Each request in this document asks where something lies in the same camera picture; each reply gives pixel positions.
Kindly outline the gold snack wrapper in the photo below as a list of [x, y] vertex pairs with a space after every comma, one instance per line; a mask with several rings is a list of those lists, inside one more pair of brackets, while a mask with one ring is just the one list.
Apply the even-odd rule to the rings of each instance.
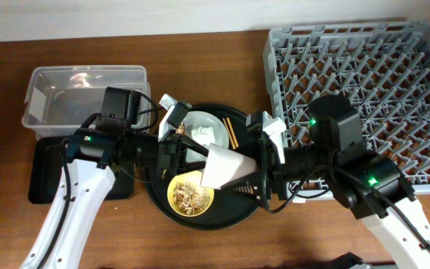
[[175, 132], [177, 134], [181, 134], [181, 135], [185, 135], [186, 134], [186, 129], [185, 129], [185, 125], [182, 123], [176, 130]]

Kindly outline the white tissue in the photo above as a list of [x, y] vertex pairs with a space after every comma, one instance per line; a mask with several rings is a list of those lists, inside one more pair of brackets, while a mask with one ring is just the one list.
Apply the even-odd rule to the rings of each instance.
[[201, 144], [201, 145], [210, 145], [216, 142], [216, 138], [214, 136], [214, 129], [212, 127], [204, 127], [198, 126], [193, 127], [191, 129], [191, 138]]

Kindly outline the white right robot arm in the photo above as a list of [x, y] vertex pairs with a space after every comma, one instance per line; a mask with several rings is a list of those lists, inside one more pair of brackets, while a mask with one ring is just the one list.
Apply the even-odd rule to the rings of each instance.
[[308, 115], [312, 142], [287, 147], [282, 157], [261, 130], [261, 118], [250, 120], [247, 129], [255, 137], [252, 157], [258, 166], [221, 188], [277, 214], [304, 184], [320, 177], [399, 268], [430, 268], [430, 224], [423, 207], [398, 165], [367, 148], [358, 110], [345, 96], [327, 95], [309, 104]]

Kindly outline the food scraps pile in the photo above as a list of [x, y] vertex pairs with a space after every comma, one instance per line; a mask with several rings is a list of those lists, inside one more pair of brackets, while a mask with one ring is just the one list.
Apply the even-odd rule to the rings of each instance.
[[209, 206], [211, 195], [207, 189], [192, 182], [176, 182], [171, 201], [182, 214], [195, 215]]

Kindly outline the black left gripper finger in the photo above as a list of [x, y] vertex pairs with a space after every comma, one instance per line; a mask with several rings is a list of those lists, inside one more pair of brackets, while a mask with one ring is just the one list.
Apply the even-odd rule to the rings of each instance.
[[208, 155], [208, 149], [207, 148], [203, 147], [201, 144], [197, 143], [196, 141], [194, 141], [192, 138], [186, 136], [185, 134], [180, 135], [179, 142], [181, 144], [180, 149], [182, 149], [182, 150], [190, 149], [190, 150], [193, 150], [194, 152], [197, 152], [203, 156]]
[[184, 163], [179, 168], [179, 173], [184, 174], [184, 173], [189, 173], [189, 172], [193, 172], [196, 170], [202, 170], [204, 168], [205, 168], [205, 162], [204, 161], [188, 162], [188, 163]]

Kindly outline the pink cup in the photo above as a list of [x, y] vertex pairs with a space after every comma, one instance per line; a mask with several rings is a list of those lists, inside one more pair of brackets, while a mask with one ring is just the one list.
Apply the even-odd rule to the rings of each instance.
[[221, 187], [257, 170], [256, 160], [212, 143], [200, 185], [220, 190]]

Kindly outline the yellow bowl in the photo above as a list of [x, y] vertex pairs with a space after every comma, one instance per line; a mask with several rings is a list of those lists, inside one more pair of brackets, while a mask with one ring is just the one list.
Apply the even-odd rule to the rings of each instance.
[[214, 201], [214, 189], [200, 185], [201, 171], [175, 176], [167, 187], [167, 201], [182, 217], [196, 217], [204, 214]]

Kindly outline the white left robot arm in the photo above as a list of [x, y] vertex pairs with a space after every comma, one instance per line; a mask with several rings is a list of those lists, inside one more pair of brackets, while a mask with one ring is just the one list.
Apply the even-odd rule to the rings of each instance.
[[101, 112], [60, 142], [58, 190], [23, 268], [78, 267], [98, 210], [113, 188], [114, 172], [124, 164], [153, 167], [169, 178], [204, 167], [202, 161], [187, 163], [186, 153], [207, 155], [208, 150], [176, 131], [192, 106], [163, 95], [152, 111], [167, 113], [155, 118], [159, 133], [151, 135], [145, 127], [132, 127], [142, 98], [139, 91], [107, 87]]

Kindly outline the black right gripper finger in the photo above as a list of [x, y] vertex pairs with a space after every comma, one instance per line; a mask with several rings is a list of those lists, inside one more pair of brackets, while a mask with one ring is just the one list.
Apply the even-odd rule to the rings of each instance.
[[232, 191], [247, 198], [262, 197], [262, 173], [255, 171], [221, 186], [222, 191]]
[[250, 158], [260, 161], [260, 139], [263, 125], [263, 113], [257, 111], [250, 114], [246, 118], [246, 131], [248, 138], [246, 139], [246, 152]]

